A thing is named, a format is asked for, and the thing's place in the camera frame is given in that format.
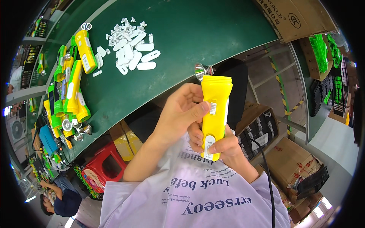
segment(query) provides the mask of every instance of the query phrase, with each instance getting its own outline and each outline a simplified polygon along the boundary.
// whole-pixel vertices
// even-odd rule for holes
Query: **dark hair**
[[[44,195],[43,195],[43,194],[41,194],[41,195],[40,195],[40,198],[41,198],[41,209],[42,209],[42,211],[43,211],[43,212],[44,212],[44,214],[46,214],[46,215],[53,215],[53,213],[52,213],[52,212],[48,212],[48,211],[47,211],[47,208],[46,208],[46,207],[45,207],[45,205],[43,204],[43,202],[44,202],[43,197],[44,197]]]

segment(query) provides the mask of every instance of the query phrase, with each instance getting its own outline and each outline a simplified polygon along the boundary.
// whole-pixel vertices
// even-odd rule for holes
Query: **red plastic stool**
[[[95,154],[81,174],[96,192],[104,193],[105,183],[119,181],[126,167],[114,142],[110,142]]]

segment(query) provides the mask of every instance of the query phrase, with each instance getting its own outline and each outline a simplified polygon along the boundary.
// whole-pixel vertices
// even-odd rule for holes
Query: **man in dark shirt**
[[[57,178],[59,182],[61,181],[60,178],[66,179],[60,175]],[[53,215],[54,213],[63,217],[72,217],[76,215],[78,207],[82,201],[82,197],[77,193],[76,190],[70,190],[69,188],[61,189],[57,185],[46,183],[43,180],[41,181],[41,185],[43,187],[52,189],[56,193],[56,199],[53,205],[46,196],[41,194],[41,208],[46,215]]]

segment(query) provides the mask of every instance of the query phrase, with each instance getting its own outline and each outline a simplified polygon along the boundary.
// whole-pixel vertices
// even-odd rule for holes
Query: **black pants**
[[[229,97],[227,124],[232,130],[235,130],[237,123],[241,120],[245,107],[248,68],[241,60],[230,58],[219,65],[214,75],[232,78],[233,87]],[[154,131],[161,111],[160,107],[147,103],[124,120],[144,143]]]

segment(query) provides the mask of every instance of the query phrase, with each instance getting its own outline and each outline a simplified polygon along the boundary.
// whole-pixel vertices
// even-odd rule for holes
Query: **ccc logo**
[[[295,28],[300,28],[300,21],[295,14],[289,13],[288,18],[290,23],[292,23]]]

